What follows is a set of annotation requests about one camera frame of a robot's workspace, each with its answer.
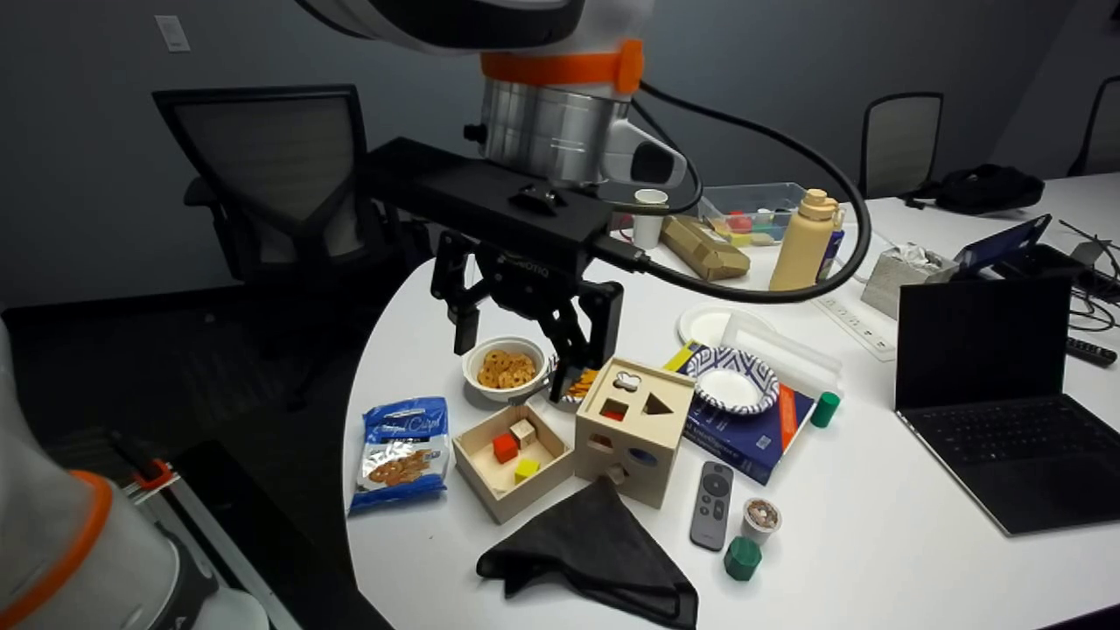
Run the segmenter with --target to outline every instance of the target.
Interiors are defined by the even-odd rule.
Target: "black cloth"
[[[475,563],[483,576],[500,576],[504,596],[558,574],[578,596],[655,620],[661,625],[696,625],[701,596],[666,550],[623,507],[610,478],[571,494],[526,529],[487,550]]]

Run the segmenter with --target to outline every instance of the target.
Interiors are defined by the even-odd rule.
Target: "snack bag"
[[[350,514],[446,494],[449,403],[398,400],[363,411],[363,444]]]

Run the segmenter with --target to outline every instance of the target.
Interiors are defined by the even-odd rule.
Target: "office chair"
[[[227,269],[242,282],[305,291],[334,303],[316,355],[287,385],[301,407],[316,375],[341,352],[341,323],[362,311],[346,291],[363,269],[423,254],[423,236],[396,211],[362,196],[362,102],[354,86],[155,92],[173,136],[199,172],[185,205],[209,205]]]
[[[1106,78],[1092,102],[1072,173],[1089,172],[1120,172],[1120,78]]]
[[[906,196],[931,182],[943,136],[939,92],[886,94],[864,112],[864,196]]]

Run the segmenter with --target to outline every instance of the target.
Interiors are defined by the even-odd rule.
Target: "yellow bottle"
[[[836,224],[836,199],[824,190],[804,190],[804,199],[784,229],[770,291],[813,285]]]

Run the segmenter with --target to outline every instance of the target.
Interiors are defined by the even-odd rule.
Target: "black cable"
[[[661,127],[642,102],[630,102],[630,105],[634,105],[634,112],[636,112],[648,127],[655,127],[655,133],[657,133],[668,148],[680,151],[680,143],[666,133],[666,127]]]
[[[784,143],[784,148],[797,151],[802,156],[810,156],[813,163],[818,163],[847,193],[847,199],[854,205],[854,219],[859,219],[859,241],[854,241],[854,252],[847,254],[847,261],[834,275],[827,275],[815,285],[797,285],[797,291],[740,291],[740,285],[705,282],[696,275],[685,275],[685,274],[677,274],[668,264],[652,261],[644,252],[627,252],[623,257],[615,257],[615,252],[613,252],[605,257],[623,261],[627,269],[644,269],[652,275],[661,275],[666,282],[677,282],[677,285],[685,285],[685,291],[696,291],[696,294],[711,294],[711,296],[726,296],[726,299],[757,299],[757,303],[788,303],[788,299],[824,296],[824,294],[836,291],[841,282],[847,282],[862,269],[862,261],[868,254],[868,246],[873,246],[873,213],[864,205],[864,196],[847,182],[847,173],[834,161],[827,161],[813,148],[791,140],[788,133],[778,133],[778,130],[750,121],[750,119],[735,119],[735,116],[719,112],[719,107],[693,105],[685,99],[657,92],[648,79],[642,79],[642,92],[648,92],[652,99],[668,102],[677,107],[685,107],[693,116],[706,116],[706,119],[719,119],[719,121],[770,136],[773,143]]]

